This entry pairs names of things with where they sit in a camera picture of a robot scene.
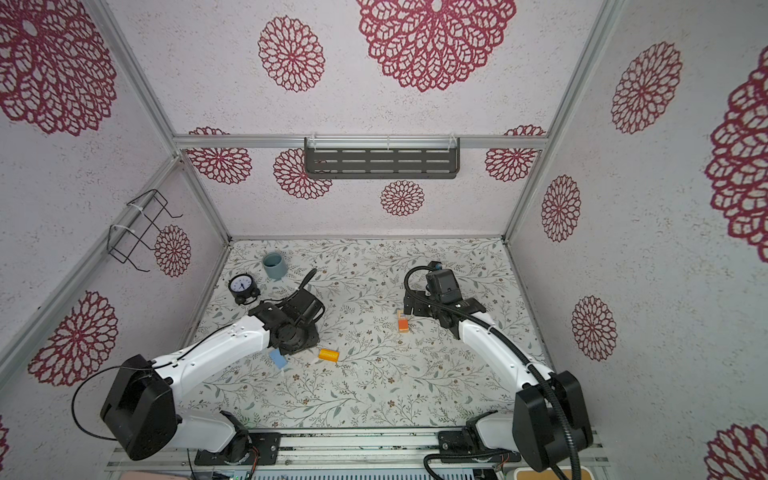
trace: alarm clock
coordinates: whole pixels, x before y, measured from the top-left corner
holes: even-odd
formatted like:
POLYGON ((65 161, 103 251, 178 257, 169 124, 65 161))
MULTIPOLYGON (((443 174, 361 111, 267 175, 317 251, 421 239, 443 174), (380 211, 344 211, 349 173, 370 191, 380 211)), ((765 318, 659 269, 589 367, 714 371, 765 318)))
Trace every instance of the alarm clock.
POLYGON ((241 273, 230 280, 229 288, 230 293, 235 297, 235 303, 237 305, 248 305, 249 303, 253 303, 256 301, 256 298, 261 295, 261 290, 256 286, 256 280, 247 273, 241 273))

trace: floral tablecloth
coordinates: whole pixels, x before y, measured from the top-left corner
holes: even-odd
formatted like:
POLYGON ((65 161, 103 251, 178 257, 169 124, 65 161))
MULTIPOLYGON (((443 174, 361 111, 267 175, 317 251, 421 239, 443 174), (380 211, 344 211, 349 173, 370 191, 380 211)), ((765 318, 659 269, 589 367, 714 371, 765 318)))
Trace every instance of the floral tablecloth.
MULTIPOLYGON (((250 428, 462 425, 480 412, 510 410, 514 394, 436 320, 412 317, 410 332, 398 331, 402 278, 430 260, 453 269, 463 296, 477 298, 505 333, 545 361, 499 239, 248 240, 233 245, 195 340, 245 313, 227 289, 238 273, 253 275, 260 300, 279 299, 317 267, 310 291, 327 308, 320 343, 288 356, 283 371, 268 352, 248 356, 180 404, 231 411, 250 428), (260 265, 271 251, 288 263, 281 281, 267 279, 260 265), (338 351, 339 362, 318 359, 320 347, 338 351)), ((423 290, 423 273, 411 284, 423 290)))

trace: clock face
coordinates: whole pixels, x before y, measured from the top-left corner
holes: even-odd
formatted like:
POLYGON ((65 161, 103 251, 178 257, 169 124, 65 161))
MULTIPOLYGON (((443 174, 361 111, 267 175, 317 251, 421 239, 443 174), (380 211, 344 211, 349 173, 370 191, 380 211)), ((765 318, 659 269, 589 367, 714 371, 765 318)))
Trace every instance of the clock face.
POLYGON ((250 287, 252 280, 247 275, 238 275, 232 279, 230 290, 233 292, 244 292, 250 287))

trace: red floral pattern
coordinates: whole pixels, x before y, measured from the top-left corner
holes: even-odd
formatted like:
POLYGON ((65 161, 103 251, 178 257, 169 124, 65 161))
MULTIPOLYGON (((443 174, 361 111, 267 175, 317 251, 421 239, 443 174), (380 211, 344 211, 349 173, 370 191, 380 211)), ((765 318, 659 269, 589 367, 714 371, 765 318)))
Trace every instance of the red floral pattern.
POLYGON ((322 197, 330 190, 331 180, 314 180, 304 170, 304 150, 292 148, 275 159, 274 175, 280 188, 296 198, 322 197))
POLYGON ((392 215, 405 217, 415 213, 424 204, 424 190, 413 182, 398 180, 384 187, 382 207, 392 215))
MULTIPOLYGON (((504 135, 545 135, 541 127, 520 125, 504 135)), ((485 169, 497 180, 515 181, 528 176, 538 151, 534 148, 492 148, 485 154, 485 169)))
POLYGON ((192 249, 190 239, 181 228, 168 225, 157 234, 154 259, 168 276, 180 276, 190 266, 192 249))
POLYGON ((553 242, 568 238, 580 214, 581 196, 574 179, 568 175, 555 178, 541 202, 541 224, 547 237, 553 242))
POLYGON ((40 383, 73 386, 98 371, 114 348, 118 318, 107 298, 85 292, 27 370, 40 383))
POLYGON ((98 130, 117 98, 104 40, 77 0, 3 0, 0 103, 46 134, 98 130))
POLYGON ((760 425, 731 425, 707 442, 707 480, 765 480, 768 478, 768 432, 760 425))
POLYGON ((259 57, 270 78, 289 91, 314 87, 326 68, 317 37, 295 18, 275 17, 266 24, 259 39, 259 57))
POLYGON ((664 41, 639 54, 621 75, 611 108, 616 128, 642 131, 667 110, 680 83, 680 52, 664 41))
MULTIPOLYGON (((218 128, 200 127, 190 135, 229 135, 218 128)), ((197 171, 220 184, 238 184, 250 175, 250 157, 245 148, 190 148, 187 156, 197 171)))
POLYGON ((599 298, 586 296, 579 300, 571 318, 571 330, 578 348, 593 360, 607 359, 616 348, 614 314, 599 298))
POLYGON ((0 472, 2 472, 2 461, 5 458, 5 454, 8 452, 8 442, 5 440, 5 436, 8 434, 8 429, 2 424, 2 415, 0 415, 0 472))
POLYGON ((445 90, 488 62, 513 0, 357 0, 368 55, 403 87, 445 90))
POLYGON ((730 236, 757 247, 768 262, 768 47, 749 80, 731 92, 728 112, 710 139, 710 205, 728 219, 730 236))

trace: cup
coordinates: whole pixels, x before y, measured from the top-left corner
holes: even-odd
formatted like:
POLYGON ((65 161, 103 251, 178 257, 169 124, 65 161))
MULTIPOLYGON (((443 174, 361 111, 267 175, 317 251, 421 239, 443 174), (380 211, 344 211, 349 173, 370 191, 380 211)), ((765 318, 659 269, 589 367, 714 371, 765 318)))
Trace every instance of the cup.
POLYGON ((288 265, 283 256, 277 252, 271 252, 264 255, 261 260, 266 275, 272 280, 280 280, 288 273, 288 265))

